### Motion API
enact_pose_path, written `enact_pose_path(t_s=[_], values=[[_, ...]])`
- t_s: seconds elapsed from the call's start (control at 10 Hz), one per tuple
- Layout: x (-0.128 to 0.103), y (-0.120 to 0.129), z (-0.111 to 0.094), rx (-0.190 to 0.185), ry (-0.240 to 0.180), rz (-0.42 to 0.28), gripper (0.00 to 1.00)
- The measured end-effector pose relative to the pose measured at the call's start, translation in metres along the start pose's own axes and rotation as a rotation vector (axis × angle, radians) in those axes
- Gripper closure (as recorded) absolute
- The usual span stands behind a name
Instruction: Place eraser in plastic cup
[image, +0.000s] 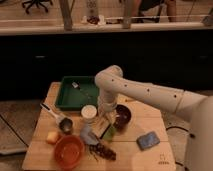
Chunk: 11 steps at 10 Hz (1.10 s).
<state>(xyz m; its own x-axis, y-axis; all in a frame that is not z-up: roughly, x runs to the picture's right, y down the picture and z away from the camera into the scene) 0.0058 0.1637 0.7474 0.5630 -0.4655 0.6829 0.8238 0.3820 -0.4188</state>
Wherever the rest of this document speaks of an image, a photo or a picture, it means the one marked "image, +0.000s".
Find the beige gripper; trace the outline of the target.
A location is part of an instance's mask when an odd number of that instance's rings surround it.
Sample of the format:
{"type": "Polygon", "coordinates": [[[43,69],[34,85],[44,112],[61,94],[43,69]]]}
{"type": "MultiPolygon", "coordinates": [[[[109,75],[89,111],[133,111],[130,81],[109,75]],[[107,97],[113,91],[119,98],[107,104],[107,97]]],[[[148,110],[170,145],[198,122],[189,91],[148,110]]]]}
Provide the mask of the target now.
{"type": "Polygon", "coordinates": [[[97,117],[95,121],[91,124],[92,132],[98,137],[102,138],[105,131],[110,127],[114,126],[114,119],[105,115],[102,117],[97,117]]]}

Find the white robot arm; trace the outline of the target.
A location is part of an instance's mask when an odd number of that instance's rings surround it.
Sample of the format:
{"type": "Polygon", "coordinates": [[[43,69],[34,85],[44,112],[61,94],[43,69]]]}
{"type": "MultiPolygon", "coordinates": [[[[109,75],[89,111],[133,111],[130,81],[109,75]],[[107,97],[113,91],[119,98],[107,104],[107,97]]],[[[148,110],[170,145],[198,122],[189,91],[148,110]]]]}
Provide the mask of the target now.
{"type": "Polygon", "coordinates": [[[118,65],[98,72],[94,82],[102,115],[115,109],[122,94],[189,122],[184,171],[213,171],[213,95],[128,80],[118,65]]]}

